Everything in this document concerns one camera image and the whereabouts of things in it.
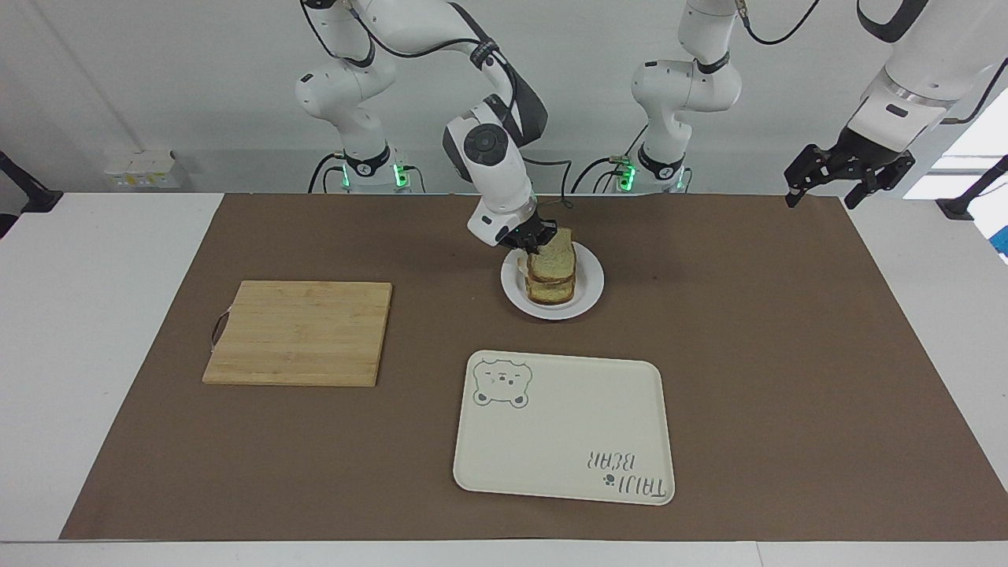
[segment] table surface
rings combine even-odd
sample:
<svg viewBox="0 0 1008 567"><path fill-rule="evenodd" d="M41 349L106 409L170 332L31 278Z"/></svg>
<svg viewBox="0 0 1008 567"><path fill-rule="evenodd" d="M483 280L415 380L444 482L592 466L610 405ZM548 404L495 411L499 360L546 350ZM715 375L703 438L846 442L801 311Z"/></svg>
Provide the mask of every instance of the table surface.
<svg viewBox="0 0 1008 567"><path fill-rule="evenodd" d="M220 204L219 195L68 195L0 241L0 564L1004 565L1008 543L54 542ZM1008 270L928 202L852 218L1003 484Z"/></svg>

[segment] black cable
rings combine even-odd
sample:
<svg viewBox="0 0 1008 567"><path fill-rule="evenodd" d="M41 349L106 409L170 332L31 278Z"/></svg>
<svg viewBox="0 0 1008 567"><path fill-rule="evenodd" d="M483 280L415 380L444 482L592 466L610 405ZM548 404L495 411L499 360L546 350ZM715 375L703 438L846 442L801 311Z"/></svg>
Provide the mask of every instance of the black cable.
<svg viewBox="0 0 1008 567"><path fill-rule="evenodd" d="M301 5L301 12L304 13L304 19L307 20L308 27L311 28L311 33L316 34L316 39L318 39L319 43L322 44L322 48L326 49L326 52L329 53L329 56L334 58L334 59L339 59L339 58L337 58L336 53L334 53L333 51L330 50L329 45L326 44L326 41L323 40L322 35L319 34L319 30L316 29L314 22L312 22L311 21L311 17L308 16L308 9L306 7L304 7L304 3L301 2L300 0L298 0L297 3Z"/></svg>
<svg viewBox="0 0 1008 567"><path fill-rule="evenodd" d="M357 13L357 10L351 9L350 10L350 15L353 16L355 20L357 20L357 23L361 24L361 27L364 28L364 32L367 33L368 37L370 37L371 40L374 41L379 47L381 47L382 49L385 49L386 51L388 51L389 53L391 53L391 54L393 54L393 55L395 55L397 58L402 58L402 59L405 59L405 60L414 60L414 59L417 59L417 58L422 58L424 55L429 55L430 53L433 53L434 51L439 51L442 49L445 49L447 47L451 47L452 45L458 45L460 43L475 43L477 45L480 45L480 44L483 43L479 39L473 39L472 37L460 37L459 39L452 39L451 41L445 41L443 43L438 43L438 44L436 44L436 45L434 45L432 47L429 47L429 48L424 49L422 51L417 51L415 53L406 53L406 52L403 52L403 51L396 51L395 49L393 49L393 48L389 47L388 45L386 45L385 43L383 43L382 40L379 39L378 36L375 35L373 31L371 31L371 28L368 27L368 24L364 23L364 20L361 19L361 15L359 13Z"/></svg>
<svg viewBox="0 0 1008 567"><path fill-rule="evenodd" d="M795 24L795 26L790 31L788 31L784 36L779 37L777 39L763 39L759 35L756 35L756 32L753 31L752 24L749 21L748 8L745 7L744 2L742 3L742 6L739 7L739 16L742 17L742 25L745 26L746 31L749 32L749 35L753 39L755 39L757 43L760 43L762 45L777 45L783 43L784 41L787 41L799 29L801 29L801 26L803 26L805 22L808 20L808 16L812 15L812 12L815 11L815 8L818 6L821 1L822 0L814 0L812 2L812 5L808 7L808 11L805 12L805 15L801 16L801 19L798 20L798 23Z"/></svg>
<svg viewBox="0 0 1008 567"><path fill-rule="evenodd" d="M518 100L518 80L514 76L514 69L511 68L510 64L501 63L501 60L494 55L494 60L504 68L504 73L507 74L507 80L511 83L511 102L507 105L507 112L511 114L514 110L514 103Z"/></svg>
<svg viewBox="0 0 1008 567"><path fill-rule="evenodd" d="M633 151L633 146L637 145L637 142L640 141L640 138L644 135L644 132L646 132L646 131L647 131L647 124L644 124L644 127L640 129L640 132L637 132L637 137L635 137L633 139L633 141L630 142L630 145L627 146L627 150L623 152L623 155L626 155L628 158L630 157L630 152ZM615 167L613 167L613 171L611 173L612 174L617 174L617 173L619 173L619 169L620 169L620 166L616 165ZM605 189L605 191L609 191L609 184L613 183L614 179L615 179L615 175L612 178L609 178L609 181L606 182L606 189Z"/></svg>
<svg viewBox="0 0 1008 567"><path fill-rule="evenodd" d="M685 191L683 191L682 193L688 194L689 186L692 185L692 167L686 167L685 169L682 171L682 177L685 177L686 174L689 174L689 181L685 183Z"/></svg>
<svg viewBox="0 0 1008 567"><path fill-rule="evenodd" d="M589 165L585 167L578 176L578 179L575 180L574 187L571 188L571 194L574 195L575 193L578 193L578 186L581 185L582 180L585 179L585 176L587 176L589 172L591 172L592 169L603 163L608 163L608 162L609 162L609 157L600 157L595 161L589 163Z"/></svg>
<svg viewBox="0 0 1008 567"><path fill-rule="evenodd" d="M322 192L325 193L326 195L329 195L329 187L326 185L326 180L329 178L329 175L332 172L343 173L343 166L337 165L335 167L330 167L329 169L326 169L325 174L322 175Z"/></svg>
<svg viewBox="0 0 1008 567"><path fill-rule="evenodd" d="M357 20L357 23L361 24L361 27L364 28L364 31L365 31L365 33L368 34L368 37L370 37L371 40L374 41L379 47L381 47L382 49L388 51L389 53L391 53L391 54L393 54L393 55L395 55L397 58L402 58L402 59L406 59L406 60L414 60L414 59L422 58L424 55L429 55L430 53L439 51L442 49L446 49L446 48L451 47L453 45L459 45L461 43L473 43L475 45L482 45L483 44L483 41L480 41L479 39L473 39L472 37L460 37L458 39L452 39L450 41L445 41L443 43L438 43L438 44L436 44L436 45L434 45L432 47L426 48L426 49L424 49L422 51L417 51L415 53L406 53L404 51L397 51L397 50L389 47L388 45L386 45L384 42L382 42L382 40L379 39L378 36L375 35L373 31L371 31L371 28L368 27L368 24L364 23L364 20L361 18L361 15L357 12L357 10L353 10L353 9L350 10L350 15L352 15L354 17L354 19ZM504 63L504 61L501 58L499 58L496 53L492 54L492 56L494 58L494 61L496 61L497 64L500 65L504 69L504 73L507 74L508 81L511 83L511 102L508 103L508 112L511 112L514 109L515 101L518 98L518 88L517 88L518 87L518 81L517 81L517 79L514 76L514 70L511 68L511 64Z"/></svg>
<svg viewBox="0 0 1008 567"><path fill-rule="evenodd" d="M564 165L563 167L563 181L560 182L560 200L559 202L563 204L568 209L574 208L574 203L572 203L566 198L566 180L568 176L571 174L571 167L574 167L574 161L571 159L561 159L559 161L539 161L538 159L532 159L529 157L522 157L526 163L532 163L533 165Z"/></svg>
<svg viewBox="0 0 1008 567"><path fill-rule="evenodd" d="M592 195L595 195L596 193L599 192L599 184L602 183L602 180L606 179L606 176L609 176L609 178L615 178L617 175L618 174L613 172L603 172L603 174L599 176L599 179L595 180L595 187L592 188Z"/></svg>
<svg viewBox="0 0 1008 567"><path fill-rule="evenodd" d="M319 180L319 174L322 173L323 166L326 165L330 159L336 159L338 155L336 153L327 153L326 156L322 158L322 161L319 161L319 164L316 165L314 173L311 174L311 181L308 182L308 195L310 195L314 190L314 184Z"/></svg>
<svg viewBox="0 0 1008 567"><path fill-rule="evenodd" d="M987 90L984 91L984 96L980 97L980 102L977 103L977 108L974 108L973 112L971 112L969 116L967 116L966 118L946 118L944 120L941 121L941 125L950 126L959 124L969 124L970 122L973 122L973 120L977 117L977 115L980 114L980 109L984 107L984 104L987 102L987 98L991 96L992 92L994 92L994 86L998 84L998 80L1001 79L1001 74L1005 72L1005 68L1008 68L1008 59L1006 59L1001 64L1001 67L998 68L998 72L995 73L994 78L991 79L991 84L988 85Z"/></svg>
<svg viewBox="0 0 1008 567"><path fill-rule="evenodd" d="M417 167L416 165L406 165L406 166L404 166L402 168L402 171L403 172L416 172L416 175L420 177L420 190L422 190L423 194L426 195L426 193L427 193L427 184L423 183L423 172L421 172L420 168Z"/></svg>

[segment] toast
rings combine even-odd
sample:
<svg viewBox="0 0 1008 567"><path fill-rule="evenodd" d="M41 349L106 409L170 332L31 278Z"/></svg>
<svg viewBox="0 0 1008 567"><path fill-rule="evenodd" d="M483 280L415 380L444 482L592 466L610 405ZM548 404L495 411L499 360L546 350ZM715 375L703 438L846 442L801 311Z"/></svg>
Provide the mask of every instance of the toast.
<svg viewBox="0 0 1008 567"><path fill-rule="evenodd" d="M575 277L561 284L543 284L529 277L525 278L528 299L539 305L562 305L574 299Z"/></svg>
<svg viewBox="0 0 1008 567"><path fill-rule="evenodd" d="M528 277L540 284L565 284L574 278L577 265L574 251L574 233L560 228L538 254L528 256Z"/></svg>
<svg viewBox="0 0 1008 567"><path fill-rule="evenodd" d="M518 262L532 303L554 306L574 299L578 256L570 228L557 230L548 244L539 246L538 254L529 254L527 260L522 258Z"/></svg>

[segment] bear face drawing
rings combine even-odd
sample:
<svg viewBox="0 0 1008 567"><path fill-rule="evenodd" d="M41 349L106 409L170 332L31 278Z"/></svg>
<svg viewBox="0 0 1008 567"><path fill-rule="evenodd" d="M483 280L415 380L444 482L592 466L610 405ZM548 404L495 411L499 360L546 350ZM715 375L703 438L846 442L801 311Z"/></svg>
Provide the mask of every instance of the bear face drawing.
<svg viewBox="0 0 1008 567"><path fill-rule="evenodd" d="M532 369L527 364L515 364L510 360L486 360L473 368L476 378L476 392L473 399L479 406L492 402L507 402L520 410L528 406L528 383L532 381Z"/></svg>

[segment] brown table mat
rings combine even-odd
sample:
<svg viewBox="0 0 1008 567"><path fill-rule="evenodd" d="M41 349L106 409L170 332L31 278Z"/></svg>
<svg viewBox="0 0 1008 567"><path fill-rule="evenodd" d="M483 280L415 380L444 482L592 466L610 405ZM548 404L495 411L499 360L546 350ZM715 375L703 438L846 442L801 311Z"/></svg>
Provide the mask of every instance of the brown table mat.
<svg viewBox="0 0 1008 567"><path fill-rule="evenodd" d="M65 539L973 541L1008 494L835 199L578 199L606 292L566 323L505 299L464 197L224 198ZM391 281L373 389L213 386L242 279ZM466 492L466 360L654 363L676 493L645 507Z"/></svg>

